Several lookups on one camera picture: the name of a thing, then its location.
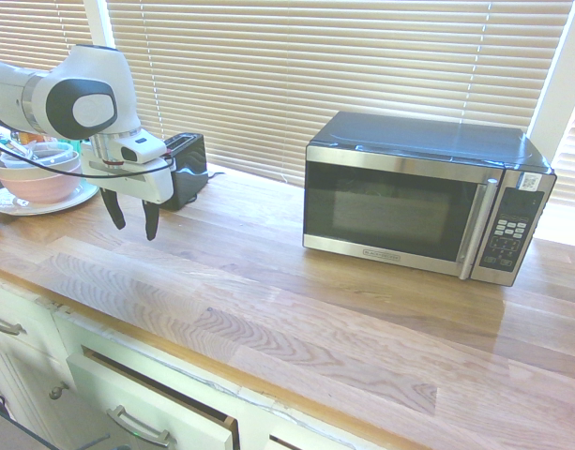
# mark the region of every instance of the microwave keypad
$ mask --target microwave keypad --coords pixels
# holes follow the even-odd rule
[[[543,192],[506,188],[481,255],[481,267],[505,272],[514,270],[542,199]]]

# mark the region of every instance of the stainless steel microwave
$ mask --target stainless steel microwave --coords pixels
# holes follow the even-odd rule
[[[516,128],[338,112],[307,147],[303,244],[511,286],[555,179]]]

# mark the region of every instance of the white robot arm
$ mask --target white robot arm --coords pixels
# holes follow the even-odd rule
[[[148,239],[158,205],[173,195],[164,141],[141,128],[129,65],[116,49],[77,45],[49,72],[0,62],[0,125],[69,140],[82,147],[83,174],[101,187],[114,224],[125,226],[116,192],[144,202]]]

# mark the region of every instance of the window blinds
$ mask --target window blinds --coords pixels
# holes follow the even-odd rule
[[[570,1],[109,0],[144,126],[302,183],[337,112],[526,128]]]
[[[0,1],[0,61],[49,70],[90,43],[83,0]]]
[[[551,201],[575,207],[575,114],[554,159],[558,179]]]

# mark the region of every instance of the microwave door handle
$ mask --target microwave door handle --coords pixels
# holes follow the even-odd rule
[[[487,220],[490,217],[490,211],[493,205],[493,199],[495,198],[495,193],[497,192],[497,180],[490,178],[487,180],[487,186],[485,187],[485,193],[483,194],[483,200],[481,201],[481,206],[479,207],[477,219],[473,225],[473,233],[468,241],[468,247],[464,252],[466,257],[462,263],[462,270],[459,275],[459,279],[467,279],[471,273],[471,268],[473,266],[473,261],[477,255],[478,245],[481,242],[481,237],[483,236],[483,231],[487,225]]]

